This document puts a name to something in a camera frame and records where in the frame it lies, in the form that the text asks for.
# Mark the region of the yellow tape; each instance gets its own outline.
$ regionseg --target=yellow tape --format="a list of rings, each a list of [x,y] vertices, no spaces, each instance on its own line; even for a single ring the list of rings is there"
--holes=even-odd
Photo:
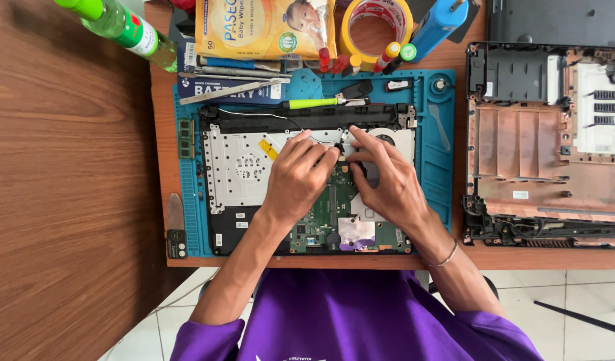
[[[372,71],[372,66],[376,63],[378,56],[363,53],[354,45],[350,37],[352,24],[366,16],[377,16],[387,21],[394,29],[395,38],[401,46],[410,41],[414,21],[405,0],[354,0],[351,2],[345,10],[341,24],[341,35],[339,36],[341,54],[359,54],[361,70]]]
[[[279,156],[276,150],[274,150],[274,148],[271,147],[271,144],[269,144],[265,139],[259,141],[259,146],[261,149],[263,149],[263,152],[265,152],[265,154],[270,157],[271,160],[274,160],[276,159],[276,157]]]

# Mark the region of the person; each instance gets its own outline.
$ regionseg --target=person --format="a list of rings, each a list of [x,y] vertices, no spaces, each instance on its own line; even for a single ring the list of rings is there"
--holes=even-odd
[[[311,141],[306,130],[288,140],[274,161],[263,205],[178,331],[171,360],[541,360],[528,337],[506,320],[461,247],[450,256],[456,241],[427,205],[414,167],[387,142],[358,127],[350,132],[352,145],[366,150],[346,158],[363,203],[403,230],[425,263],[443,264],[429,271],[454,315],[412,271],[264,272],[324,190],[339,157],[338,149]],[[359,161],[377,165],[377,188],[370,187]],[[238,349],[244,328],[238,318],[259,278]]]
[[[287,26],[309,35],[316,50],[327,47],[326,4],[315,9],[308,0],[296,0],[287,7],[285,15]]]

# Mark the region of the white tile floor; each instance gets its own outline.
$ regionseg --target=white tile floor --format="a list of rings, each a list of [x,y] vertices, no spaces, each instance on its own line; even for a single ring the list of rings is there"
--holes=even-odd
[[[168,360],[178,328],[198,300],[199,288],[195,288],[215,271],[199,268],[99,361]],[[483,274],[497,287],[508,318],[526,332],[547,361],[615,361],[615,333],[533,304],[539,300],[615,324],[615,270],[498,270]],[[241,318],[247,321],[250,312],[251,303]]]

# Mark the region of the green screwdriver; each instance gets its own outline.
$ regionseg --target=green screwdriver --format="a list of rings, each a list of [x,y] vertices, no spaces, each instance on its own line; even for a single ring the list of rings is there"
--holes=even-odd
[[[324,105],[338,105],[352,100],[368,100],[369,98],[360,99],[345,99],[345,98],[331,98],[331,99],[297,99],[286,100],[283,102],[283,109],[304,109],[313,107],[322,107]]]

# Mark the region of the man's right hand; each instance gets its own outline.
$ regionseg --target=man's right hand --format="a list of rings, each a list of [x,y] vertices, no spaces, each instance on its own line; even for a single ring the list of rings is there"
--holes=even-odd
[[[424,192],[416,180],[415,167],[397,148],[358,127],[350,127],[350,133],[356,138],[351,145],[367,150],[346,158],[363,204],[413,238],[426,233],[425,230],[433,226],[431,222],[440,224],[439,216],[425,201]],[[363,171],[355,163],[358,161],[374,163],[379,168],[381,179],[376,189],[368,184]]]

